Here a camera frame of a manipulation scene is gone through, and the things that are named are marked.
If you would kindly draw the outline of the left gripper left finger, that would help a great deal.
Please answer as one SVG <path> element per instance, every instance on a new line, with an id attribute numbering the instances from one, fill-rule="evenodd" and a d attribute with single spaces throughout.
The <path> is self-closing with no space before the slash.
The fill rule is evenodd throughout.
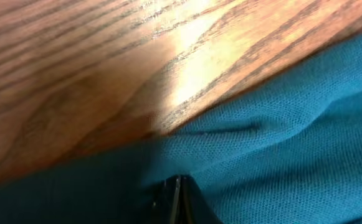
<path id="1" fill-rule="evenodd" d="M 159 185 L 158 193 L 152 203 L 151 223 L 176 224 L 179 213 L 181 176 L 175 175 Z"/>

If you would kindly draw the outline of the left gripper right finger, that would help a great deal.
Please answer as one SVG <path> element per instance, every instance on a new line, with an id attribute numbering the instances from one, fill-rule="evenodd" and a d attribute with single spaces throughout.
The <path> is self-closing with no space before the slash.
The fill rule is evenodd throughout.
<path id="1" fill-rule="evenodd" d="M 177 224 L 223 224 L 189 175 L 177 177 Z"/>

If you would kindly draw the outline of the dark blue t-shirt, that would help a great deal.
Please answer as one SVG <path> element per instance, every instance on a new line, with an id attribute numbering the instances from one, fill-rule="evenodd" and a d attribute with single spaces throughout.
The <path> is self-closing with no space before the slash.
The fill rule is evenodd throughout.
<path id="1" fill-rule="evenodd" d="M 189 175 L 223 223 L 362 223 L 362 35 L 166 138 L 0 186 L 0 223 L 151 223 Z"/>

